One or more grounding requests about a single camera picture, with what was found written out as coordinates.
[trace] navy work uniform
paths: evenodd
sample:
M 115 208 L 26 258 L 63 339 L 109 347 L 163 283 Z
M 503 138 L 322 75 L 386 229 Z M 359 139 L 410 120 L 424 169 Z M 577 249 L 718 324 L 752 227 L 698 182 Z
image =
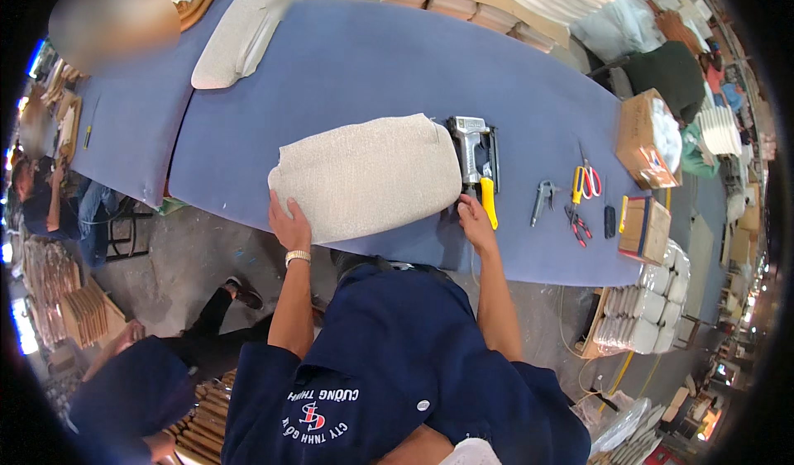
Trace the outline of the navy work uniform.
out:
M 502 463 L 576 465 L 590 439 L 553 371 L 490 351 L 466 293 L 426 272 L 362 265 L 337 287 L 306 358 L 243 346 L 224 464 L 370 463 L 422 423 Z

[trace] black tool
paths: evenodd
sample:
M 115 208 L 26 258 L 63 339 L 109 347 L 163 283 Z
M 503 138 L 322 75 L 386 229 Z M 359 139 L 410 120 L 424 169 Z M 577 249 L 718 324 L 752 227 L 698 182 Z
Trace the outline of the black tool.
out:
M 588 244 L 584 242 L 584 238 L 582 237 L 580 230 L 584 231 L 584 235 L 587 236 L 589 240 L 593 239 L 593 235 L 590 233 L 588 225 L 584 223 L 582 217 L 579 217 L 579 213 L 574 212 L 573 208 L 570 206 L 565 207 L 565 214 L 568 215 L 568 219 L 571 222 L 571 229 L 573 229 L 573 235 L 576 236 L 576 240 L 579 241 L 579 244 L 582 245 L 582 248 L 587 248 Z

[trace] stool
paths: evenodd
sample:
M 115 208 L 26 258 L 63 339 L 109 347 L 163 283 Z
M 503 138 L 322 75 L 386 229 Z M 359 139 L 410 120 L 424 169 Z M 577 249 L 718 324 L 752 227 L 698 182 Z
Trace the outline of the stool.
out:
M 137 256 L 148 255 L 148 250 L 143 252 L 135 251 L 135 242 L 137 240 L 137 220 L 138 219 L 151 219 L 152 213 L 135 212 L 133 210 L 135 200 L 126 197 L 119 207 L 122 209 L 115 217 L 107 223 L 107 236 L 108 246 L 113 248 L 114 254 L 108 253 L 105 262 L 118 262 L 119 260 L 132 259 Z M 125 238 L 116 238 L 113 232 L 114 222 L 122 222 L 129 220 L 129 235 Z M 129 243 L 129 252 L 122 253 L 118 251 L 118 244 Z

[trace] cardboard box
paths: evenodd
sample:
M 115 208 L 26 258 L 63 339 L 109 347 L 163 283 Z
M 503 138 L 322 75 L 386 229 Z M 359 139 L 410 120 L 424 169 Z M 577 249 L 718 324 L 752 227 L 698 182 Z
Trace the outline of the cardboard box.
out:
M 654 98 L 662 100 L 659 92 L 651 88 L 629 98 L 620 107 L 618 147 L 615 153 L 643 190 L 681 185 L 681 168 L 675 174 L 671 173 L 653 144 L 651 102 Z
M 641 262 L 661 265 L 670 234 L 670 212 L 655 198 L 626 200 L 621 212 L 623 232 L 618 251 Z
M 761 191 L 757 182 L 750 182 L 747 190 L 755 193 L 755 205 L 748 204 L 744 215 L 739 218 L 739 227 L 751 232 L 758 232 L 761 229 Z

